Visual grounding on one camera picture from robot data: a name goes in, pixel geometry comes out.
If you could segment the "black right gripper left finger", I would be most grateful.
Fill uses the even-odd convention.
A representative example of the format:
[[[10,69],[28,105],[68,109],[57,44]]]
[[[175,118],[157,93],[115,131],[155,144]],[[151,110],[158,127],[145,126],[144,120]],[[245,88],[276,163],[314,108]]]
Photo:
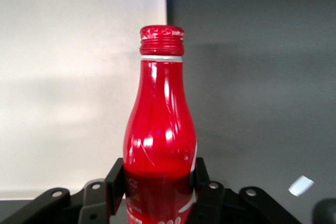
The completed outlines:
[[[104,179],[92,180],[84,188],[78,223],[111,223],[124,193],[123,159],[118,158]]]

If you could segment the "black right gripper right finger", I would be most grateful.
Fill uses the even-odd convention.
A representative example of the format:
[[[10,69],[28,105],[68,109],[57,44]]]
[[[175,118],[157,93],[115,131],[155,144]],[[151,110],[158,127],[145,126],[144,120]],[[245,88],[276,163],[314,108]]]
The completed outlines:
[[[203,158],[196,159],[194,170],[196,202],[192,204],[186,223],[218,224],[221,221],[225,188],[210,180]]]

